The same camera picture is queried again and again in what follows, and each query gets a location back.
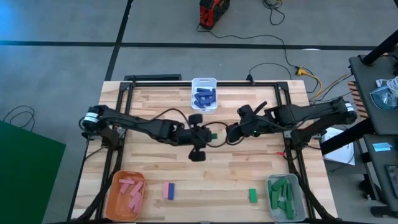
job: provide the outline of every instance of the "red power station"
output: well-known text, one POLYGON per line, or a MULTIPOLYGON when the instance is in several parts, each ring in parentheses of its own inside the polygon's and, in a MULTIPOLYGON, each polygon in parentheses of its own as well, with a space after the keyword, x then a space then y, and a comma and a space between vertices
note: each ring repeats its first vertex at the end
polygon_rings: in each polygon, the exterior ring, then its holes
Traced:
POLYGON ((200 0, 200 25, 211 30, 229 8, 229 0, 200 0))

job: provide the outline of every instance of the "wooden tabletop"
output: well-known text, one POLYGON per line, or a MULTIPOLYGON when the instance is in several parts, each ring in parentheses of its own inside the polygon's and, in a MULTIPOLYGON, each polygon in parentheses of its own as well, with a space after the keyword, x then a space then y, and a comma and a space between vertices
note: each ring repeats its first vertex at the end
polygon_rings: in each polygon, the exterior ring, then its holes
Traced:
MULTIPOLYGON (((289 83, 292 103, 308 105, 304 82, 285 82, 289 83)), ((104 82, 100 105, 115 108, 119 84, 104 82)), ((267 101, 266 108, 277 106, 273 87, 218 87, 217 94, 216 113, 204 115, 204 123, 237 122, 237 108, 247 104, 255 108, 267 101)), ((195 113, 190 100, 190 87, 135 87, 130 114, 149 119, 168 108, 178 108, 188 116, 195 113)), ((183 122, 176 112, 161 118, 183 122)), ((211 144, 222 142, 226 136, 224 127, 215 124, 210 129, 218 134, 218 139, 211 144)), ((310 145, 319 147, 316 140, 310 145)), ((99 141, 91 142, 87 154, 99 146, 99 141)), ((191 146, 173 147, 158 143, 145 134, 127 132, 122 170, 141 172, 147 182, 136 222, 273 222, 266 201, 265 180, 271 174, 289 173, 286 160, 276 154, 284 150, 282 134, 246 138, 237 146, 207 147, 204 162, 189 160, 191 150, 191 146), (174 200, 162 198, 165 181, 175 183, 174 200), (249 189, 253 188, 257 189, 258 203, 249 201, 249 189)), ((72 218, 82 214, 98 193, 105 157, 106 150, 102 150, 85 162, 72 218)), ((330 214, 337 216, 321 152, 306 148, 303 157, 312 192, 330 214)))

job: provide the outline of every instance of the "orange bin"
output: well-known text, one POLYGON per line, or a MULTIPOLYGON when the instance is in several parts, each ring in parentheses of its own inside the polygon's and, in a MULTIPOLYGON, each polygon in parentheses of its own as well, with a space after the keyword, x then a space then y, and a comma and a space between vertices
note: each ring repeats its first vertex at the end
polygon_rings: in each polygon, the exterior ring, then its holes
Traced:
POLYGON ((106 204, 105 214, 107 218, 115 221, 124 221, 124 222, 134 221, 138 217, 138 214, 142 208, 145 186, 146 186, 145 178, 141 173, 124 171, 124 170, 115 173, 112 180, 108 203, 106 204), (124 193, 121 193, 120 188, 122 187, 123 184, 119 183, 119 180, 127 179, 128 177, 130 177, 134 181, 134 184, 130 185, 124 193), (130 192, 140 181, 144 183, 144 185, 139 190, 139 192, 142 195, 141 206, 138 213, 134 213, 133 209, 129 207, 130 201, 132 200, 130 192))

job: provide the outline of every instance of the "table leg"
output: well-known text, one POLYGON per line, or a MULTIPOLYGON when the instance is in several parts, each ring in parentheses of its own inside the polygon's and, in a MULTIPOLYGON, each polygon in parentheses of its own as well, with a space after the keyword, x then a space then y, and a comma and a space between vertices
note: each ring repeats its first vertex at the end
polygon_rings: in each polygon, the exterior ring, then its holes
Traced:
POLYGON ((371 213, 378 218, 398 218, 398 212, 390 211, 387 206, 373 206, 371 207, 371 213))
POLYGON ((333 152, 353 141, 361 139, 364 134, 372 133, 374 133, 372 121, 369 118, 365 119, 341 134, 321 143, 322 154, 325 155, 329 152, 333 152))

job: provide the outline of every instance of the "clear plastic bin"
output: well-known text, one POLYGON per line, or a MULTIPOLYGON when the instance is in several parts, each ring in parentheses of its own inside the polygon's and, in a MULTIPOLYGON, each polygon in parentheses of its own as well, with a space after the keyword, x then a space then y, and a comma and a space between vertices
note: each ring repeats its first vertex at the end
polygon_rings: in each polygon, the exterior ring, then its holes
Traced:
POLYGON ((218 106, 218 94, 217 94, 217 80, 215 78, 194 78, 192 80, 192 99, 191 99, 191 106, 193 109, 198 111, 202 114, 213 114, 216 112, 218 106), (212 102, 210 106, 206 106, 205 109, 199 108, 193 102, 196 100, 194 95, 197 94, 198 88, 206 88, 209 90, 215 89, 216 90, 216 101, 212 102))
POLYGON ((267 201, 269 206, 269 211, 271 213, 271 217, 277 222, 301 222, 305 220, 305 209, 303 205, 303 198, 300 192, 299 180, 297 176, 294 174, 281 174, 281 175, 270 175, 266 180, 266 191, 267 191, 267 201), (294 210, 294 219, 289 220, 286 217, 286 213, 278 207, 278 209, 271 209, 271 202, 269 200, 269 189, 268 189, 268 180, 271 180, 271 183, 274 184, 279 179, 285 178, 292 184, 292 192, 293 192, 293 204, 292 208, 294 210))

